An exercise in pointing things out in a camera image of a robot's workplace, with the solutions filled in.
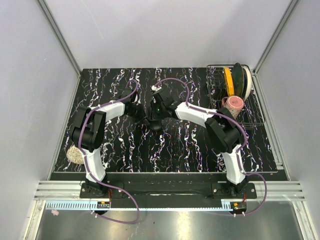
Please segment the white plate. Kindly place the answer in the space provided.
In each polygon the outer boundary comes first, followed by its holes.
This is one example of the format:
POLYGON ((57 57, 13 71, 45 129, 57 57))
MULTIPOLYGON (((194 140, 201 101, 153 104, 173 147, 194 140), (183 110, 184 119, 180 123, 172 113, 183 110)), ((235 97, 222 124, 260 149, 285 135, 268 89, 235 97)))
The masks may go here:
POLYGON ((250 93, 251 93, 251 89, 252 89, 252 75, 251 72, 249 70, 249 68, 247 66, 243 66, 243 75, 244 75, 244 89, 243 89, 243 101, 245 101, 250 93))

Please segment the beige patterned round coaster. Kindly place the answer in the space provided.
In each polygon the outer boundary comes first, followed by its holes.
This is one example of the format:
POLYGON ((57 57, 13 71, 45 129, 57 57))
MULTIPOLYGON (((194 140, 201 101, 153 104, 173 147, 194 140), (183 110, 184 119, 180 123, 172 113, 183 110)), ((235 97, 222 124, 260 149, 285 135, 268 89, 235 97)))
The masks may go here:
POLYGON ((83 165, 85 163, 81 151, 75 145, 67 150, 66 157, 73 164, 83 165))

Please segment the black glasses case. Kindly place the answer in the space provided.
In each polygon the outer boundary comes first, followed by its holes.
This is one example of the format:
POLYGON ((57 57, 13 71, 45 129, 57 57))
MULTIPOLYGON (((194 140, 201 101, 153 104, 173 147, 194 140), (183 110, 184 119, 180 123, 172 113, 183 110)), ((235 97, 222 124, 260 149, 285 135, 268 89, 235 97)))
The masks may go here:
POLYGON ((153 131, 161 131, 162 128, 163 128, 163 125, 162 125, 162 120, 158 120, 158 119, 151 119, 149 121, 150 123, 150 128, 153 130, 153 131))

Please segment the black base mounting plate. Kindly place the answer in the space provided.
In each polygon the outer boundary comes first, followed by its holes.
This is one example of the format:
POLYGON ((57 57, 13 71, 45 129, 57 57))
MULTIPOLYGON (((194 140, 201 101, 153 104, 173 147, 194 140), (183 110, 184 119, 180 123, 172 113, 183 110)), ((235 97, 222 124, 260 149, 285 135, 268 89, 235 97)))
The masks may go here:
POLYGON ((101 183, 85 180, 80 195, 102 197, 112 189, 113 195, 126 190, 132 196, 196 195, 214 199, 257 198, 256 188, 245 178, 235 185, 225 173, 107 173, 101 183))

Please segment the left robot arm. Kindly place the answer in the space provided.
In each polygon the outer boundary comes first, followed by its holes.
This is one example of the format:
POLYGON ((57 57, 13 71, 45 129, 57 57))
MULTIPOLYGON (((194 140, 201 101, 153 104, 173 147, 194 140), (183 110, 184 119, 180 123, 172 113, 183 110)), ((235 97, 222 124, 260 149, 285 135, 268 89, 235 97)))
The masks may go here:
POLYGON ((136 90, 125 89, 119 99, 94 107, 81 106, 72 124, 70 137, 84 160, 86 179, 93 184, 90 192, 97 198, 108 193, 108 186, 102 182, 106 172, 101 160, 101 145, 105 136, 106 122, 128 116, 137 125, 150 123, 136 90))

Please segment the dark green plate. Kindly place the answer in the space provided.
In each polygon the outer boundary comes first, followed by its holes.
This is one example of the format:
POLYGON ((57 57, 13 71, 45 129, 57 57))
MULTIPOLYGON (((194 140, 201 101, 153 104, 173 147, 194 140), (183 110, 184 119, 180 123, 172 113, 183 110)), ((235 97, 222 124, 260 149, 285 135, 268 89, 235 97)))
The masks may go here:
POLYGON ((235 63, 231 70, 234 95, 242 99, 245 98, 245 72, 240 63, 235 63))

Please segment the small pink scrap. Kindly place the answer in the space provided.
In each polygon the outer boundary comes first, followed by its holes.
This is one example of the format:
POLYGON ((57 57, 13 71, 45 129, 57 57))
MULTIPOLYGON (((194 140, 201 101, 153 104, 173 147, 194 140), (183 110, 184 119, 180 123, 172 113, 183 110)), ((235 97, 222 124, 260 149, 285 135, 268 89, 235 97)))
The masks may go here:
POLYGON ((51 213, 52 213, 54 216, 58 216, 58 215, 59 215, 59 211, 56 210, 56 209, 52 209, 52 210, 51 210, 51 213))

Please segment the yellow plate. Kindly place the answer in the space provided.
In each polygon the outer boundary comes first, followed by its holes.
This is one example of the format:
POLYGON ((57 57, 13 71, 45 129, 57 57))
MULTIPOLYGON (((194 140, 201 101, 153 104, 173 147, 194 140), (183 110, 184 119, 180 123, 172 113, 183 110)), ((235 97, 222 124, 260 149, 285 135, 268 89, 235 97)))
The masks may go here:
POLYGON ((234 83, 233 83, 232 73, 231 73, 230 68, 227 66, 224 66, 223 67, 223 74, 224 74, 224 81, 225 81, 227 95, 229 97, 234 96, 235 90, 234 90, 234 83))

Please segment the aluminium rail frame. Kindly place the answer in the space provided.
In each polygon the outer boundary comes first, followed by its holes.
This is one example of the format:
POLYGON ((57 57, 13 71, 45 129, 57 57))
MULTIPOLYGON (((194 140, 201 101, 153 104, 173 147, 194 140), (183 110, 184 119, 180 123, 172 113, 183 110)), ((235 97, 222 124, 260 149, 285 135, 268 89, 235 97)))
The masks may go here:
POLYGON ((124 192, 114 196, 89 196, 81 198, 79 181, 41 181, 35 192, 35 200, 43 201, 48 210, 110 210, 110 211, 171 211, 171 212, 228 212, 231 204, 245 201, 260 205, 265 202, 304 202, 305 196, 297 181, 251 181, 254 184, 256 199, 214 199, 200 195, 138 195, 132 199, 124 192))

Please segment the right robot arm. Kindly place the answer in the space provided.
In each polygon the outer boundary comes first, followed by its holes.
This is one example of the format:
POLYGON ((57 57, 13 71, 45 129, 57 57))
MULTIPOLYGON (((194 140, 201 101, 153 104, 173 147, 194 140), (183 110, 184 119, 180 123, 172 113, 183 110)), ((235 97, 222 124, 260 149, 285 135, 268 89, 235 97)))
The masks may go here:
POLYGON ((223 157, 227 178, 223 190, 235 199, 243 195, 248 184, 241 162, 241 147, 246 141, 246 136, 231 112, 225 107, 218 110, 208 109, 174 99, 166 87, 152 86, 151 91, 149 110, 151 129, 160 131, 162 120, 166 118, 189 121, 204 127, 213 148, 223 157))

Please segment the pink patterned mug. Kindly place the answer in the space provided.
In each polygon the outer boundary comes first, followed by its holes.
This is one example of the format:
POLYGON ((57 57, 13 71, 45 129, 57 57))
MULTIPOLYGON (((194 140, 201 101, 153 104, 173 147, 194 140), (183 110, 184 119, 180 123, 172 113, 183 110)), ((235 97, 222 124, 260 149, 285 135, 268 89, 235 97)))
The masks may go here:
POLYGON ((221 103, 224 108, 229 110, 234 119, 238 117, 244 107, 244 101, 236 95, 224 97, 221 103))

